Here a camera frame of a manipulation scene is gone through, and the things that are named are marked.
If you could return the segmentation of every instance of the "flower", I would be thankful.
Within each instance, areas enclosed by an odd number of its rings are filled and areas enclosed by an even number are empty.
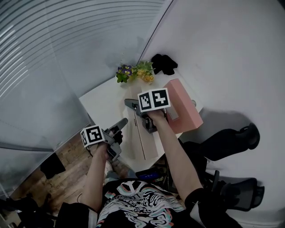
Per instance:
[[[118,67],[118,72],[117,73],[121,73],[122,72],[122,67],[121,66],[119,66]]]
[[[127,66],[127,65],[123,65],[123,67],[125,68],[125,69],[132,69],[132,66]]]
[[[150,82],[153,82],[155,78],[153,76],[150,76]]]
[[[138,74],[138,77],[143,77],[145,75],[145,71],[143,69],[139,69],[137,74]]]
[[[123,70],[123,73],[124,73],[125,75],[132,75],[132,71],[131,71],[130,69],[124,69],[124,70]]]

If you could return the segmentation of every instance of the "purple flower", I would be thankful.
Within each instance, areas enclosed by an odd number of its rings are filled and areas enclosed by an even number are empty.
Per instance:
[[[123,73],[125,74],[125,75],[132,75],[132,71],[130,70],[130,69],[124,69],[123,70]]]
[[[130,69],[132,69],[132,66],[124,65],[124,68],[125,68],[125,69],[129,69],[129,70],[130,70]]]

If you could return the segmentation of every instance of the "white tabletop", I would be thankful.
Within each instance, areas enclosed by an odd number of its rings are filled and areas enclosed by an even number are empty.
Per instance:
[[[127,117],[128,112],[131,111],[131,109],[126,107],[124,104],[124,99],[130,98],[128,97],[128,94],[130,94],[130,86],[140,86],[142,88],[142,91],[146,91],[150,89],[163,88],[170,80],[176,78],[181,81],[190,98],[196,101],[196,109],[198,112],[200,112],[203,108],[202,103],[196,96],[194,90],[190,88],[183,77],[177,73],[171,76],[159,73],[155,75],[155,80],[150,85],[146,82],[143,82],[141,79],[136,79],[131,83],[117,83],[117,79],[112,78],[100,86],[94,88],[90,92],[86,93],[80,97],[79,100],[94,123],[98,124],[103,129],[107,129],[116,122],[120,121],[123,117]],[[148,160],[137,160],[131,156],[131,153],[129,151],[122,151],[119,160],[124,162],[135,172],[149,169],[164,154],[158,133],[154,132],[153,136],[158,152],[157,157]]]

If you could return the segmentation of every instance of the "hand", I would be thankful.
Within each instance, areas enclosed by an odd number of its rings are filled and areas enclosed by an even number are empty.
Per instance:
[[[153,124],[155,126],[157,126],[160,122],[166,121],[162,110],[149,111],[147,114],[153,120]]]
[[[100,156],[104,160],[107,160],[109,158],[109,155],[107,153],[108,144],[105,142],[101,142],[97,145],[97,147],[93,146],[90,148],[91,153],[93,154],[93,157]]]

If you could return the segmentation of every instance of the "corrugated panel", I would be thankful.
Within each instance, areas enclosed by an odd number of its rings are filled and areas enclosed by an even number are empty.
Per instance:
[[[163,0],[12,0],[0,9],[0,99],[47,57],[152,23]]]

